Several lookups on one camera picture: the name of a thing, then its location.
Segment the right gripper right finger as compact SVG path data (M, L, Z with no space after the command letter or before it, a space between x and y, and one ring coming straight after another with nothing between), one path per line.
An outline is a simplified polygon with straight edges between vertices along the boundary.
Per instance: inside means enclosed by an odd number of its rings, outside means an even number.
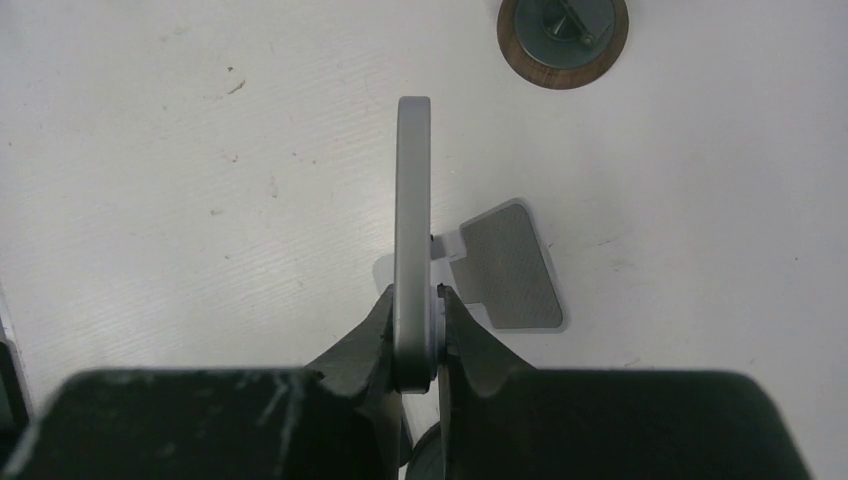
M806 479L775 403L730 371L541 369L440 287L449 479Z

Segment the black phone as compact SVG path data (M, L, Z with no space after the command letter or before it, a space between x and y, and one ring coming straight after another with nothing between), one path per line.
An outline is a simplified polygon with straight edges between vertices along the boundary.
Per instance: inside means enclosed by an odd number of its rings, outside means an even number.
M398 101L393 274L395 388L425 393L435 376L431 325L431 100Z

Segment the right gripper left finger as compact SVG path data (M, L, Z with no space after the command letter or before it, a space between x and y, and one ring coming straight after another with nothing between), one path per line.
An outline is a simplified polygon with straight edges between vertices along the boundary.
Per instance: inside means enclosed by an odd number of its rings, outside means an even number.
M24 430L5 479L394 479L392 297L301 367L96 369Z

